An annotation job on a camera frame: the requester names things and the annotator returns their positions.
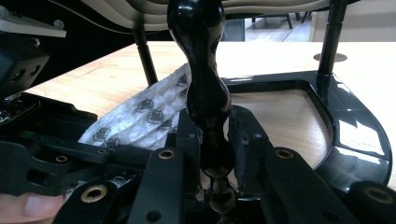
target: curved black tray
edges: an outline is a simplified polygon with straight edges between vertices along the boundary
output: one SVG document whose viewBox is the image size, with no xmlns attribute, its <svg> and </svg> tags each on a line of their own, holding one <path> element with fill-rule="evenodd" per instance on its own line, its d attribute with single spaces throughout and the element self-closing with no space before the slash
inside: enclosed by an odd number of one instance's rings
<svg viewBox="0 0 396 224">
<path fill-rule="evenodd" d="M 328 185 L 342 191 L 362 180 L 388 184 L 392 156 L 387 135 L 370 110 L 336 75 L 306 71 L 223 81 L 230 93 L 305 91 L 332 139 L 326 158 L 316 168 L 318 174 Z"/>
</svg>

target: black mechanical part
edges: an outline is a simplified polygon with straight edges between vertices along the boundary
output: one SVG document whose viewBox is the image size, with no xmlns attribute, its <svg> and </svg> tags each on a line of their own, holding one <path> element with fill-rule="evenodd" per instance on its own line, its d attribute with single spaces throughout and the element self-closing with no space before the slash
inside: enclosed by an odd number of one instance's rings
<svg viewBox="0 0 396 224">
<path fill-rule="evenodd" d="M 32 38 L 0 34 L 0 99 L 29 89 L 50 58 Z"/>
<path fill-rule="evenodd" d="M 227 175 L 234 167 L 234 153 L 224 138 L 223 126 L 231 97 L 216 65 L 216 49 L 224 29 L 220 0 L 175 0 L 168 6 L 168 27 L 185 53 L 191 68 L 187 111 L 201 131 L 200 166 L 210 177 L 206 197 L 220 214 L 219 223 L 234 223 L 228 214 L 235 207 L 236 190 Z"/>
<path fill-rule="evenodd" d="M 268 223 L 359 223 L 329 186 L 291 149 L 267 150 L 259 179 L 263 189 L 262 211 Z"/>
<path fill-rule="evenodd" d="M 272 147 L 268 135 L 250 110 L 233 105 L 229 119 L 229 141 L 235 150 L 233 172 L 242 197 L 260 195 L 262 188 L 257 179 L 260 158 Z"/>
<path fill-rule="evenodd" d="M 123 223 L 129 216 L 141 174 L 98 180 L 78 187 L 62 206 L 53 223 Z"/>
<path fill-rule="evenodd" d="M 363 224 L 396 223 L 396 192 L 373 181 L 354 183 L 346 205 Z"/>
<path fill-rule="evenodd" d="M 127 223 L 183 223 L 184 155 L 175 147 L 152 152 Z"/>
</svg>

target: table surface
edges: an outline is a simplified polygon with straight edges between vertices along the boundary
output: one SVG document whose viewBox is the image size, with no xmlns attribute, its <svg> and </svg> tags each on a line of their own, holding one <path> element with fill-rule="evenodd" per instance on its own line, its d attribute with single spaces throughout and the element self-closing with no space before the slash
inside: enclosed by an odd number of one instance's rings
<svg viewBox="0 0 396 224">
<path fill-rule="evenodd" d="M 187 62 L 175 42 L 149 42 L 148 45 L 159 80 Z M 318 69 L 318 61 L 313 57 L 320 52 L 321 43 L 312 42 L 220 42 L 218 71 L 221 77 L 311 71 Z M 336 63 L 334 73 L 373 112 L 390 144 L 396 146 L 396 117 L 392 113 L 396 103 L 391 100 L 395 92 L 392 54 L 396 52 L 396 43 L 340 43 L 338 52 L 345 54 L 347 60 Z M 137 47 L 131 45 L 28 92 L 71 103 L 101 118 L 147 86 Z M 303 92 L 235 95 L 233 104 L 251 109 L 275 146 L 299 151 L 312 167 L 326 155 L 329 136 Z M 392 189 L 396 189 L 394 170 L 393 167 L 389 181 Z"/>
</svg>

